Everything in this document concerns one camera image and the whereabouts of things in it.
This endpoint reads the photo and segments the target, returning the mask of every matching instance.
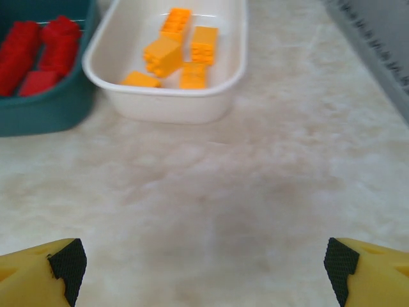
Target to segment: container rim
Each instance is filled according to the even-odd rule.
[[[89,0],[89,6],[87,15],[85,18],[85,25],[84,25],[84,36],[82,37],[82,42],[79,47],[78,56],[75,59],[75,66],[73,70],[61,81],[58,82],[53,89],[49,91],[45,91],[43,93],[39,93],[37,95],[28,96],[28,97],[3,97],[0,98],[0,108],[3,107],[19,107],[22,104],[41,104],[44,101],[44,98],[58,94],[60,90],[64,87],[69,85],[70,83],[74,82],[74,79],[81,73],[82,71],[82,55],[88,45],[88,42],[91,40],[92,31],[87,31],[89,28],[93,27],[93,23],[96,19],[96,0]]]
[[[246,18],[241,24],[241,33],[243,36],[242,43],[240,46],[240,66],[235,74],[228,79],[226,82],[223,82],[212,88],[205,90],[180,90],[173,88],[143,88],[135,86],[125,86],[120,84],[113,84],[99,78],[96,73],[94,73],[91,68],[91,58],[95,52],[97,42],[100,40],[105,28],[111,21],[112,15],[114,14],[116,7],[122,0],[115,0],[115,2],[108,9],[105,17],[97,27],[90,43],[87,46],[87,49],[82,57],[82,67],[84,73],[90,81],[92,81],[98,87],[115,91],[120,93],[128,94],[138,94],[138,95],[156,95],[156,96],[172,96],[172,97],[208,97],[218,95],[222,92],[225,92],[232,88],[244,75],[245,69],[247,67],[247,49],[248,49],[248,18]],[[249,16],[247,0],[241,0],[240,4],[242,6],[243,12],[245,12],[246,17]]]

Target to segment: white plastic tray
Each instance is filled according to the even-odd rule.
[[[205,90],[180,90],[180,72],[162,80],[163,88],[122,86],[132,70],[145,71],[143,48],[156,40],[172,7],[192,10],[192,27],[219,28],[217,57]],[[115,0],[82,59],[88,78],[105,91],[116,110],[134,120],[206,123],[232,105],[235,85],[247,65],[247,0]],[[185,61],[190,61],[190,31]]]

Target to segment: gray object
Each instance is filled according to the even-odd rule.
[[[409,0],[327,0],[325,6],[409,124]]]

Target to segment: table surface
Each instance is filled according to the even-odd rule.
[[[408,250],[409,130],[318,0],[249,1],[249,66],[208,125],[103,96],[0,139],[0,254],[82,239],[85,306],[338,306],[329,237]]]

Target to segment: teal plastic bin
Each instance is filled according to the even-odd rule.
[[[0,0],[0,39],[5,39],[15,21],[46,24],[59,15],[75,20],[82,29],[73,70],[45,93],[0,97],[0,137],[67,130],[93,108],[95,86],[82,71],[81,58],[100,20],[96,0]]]

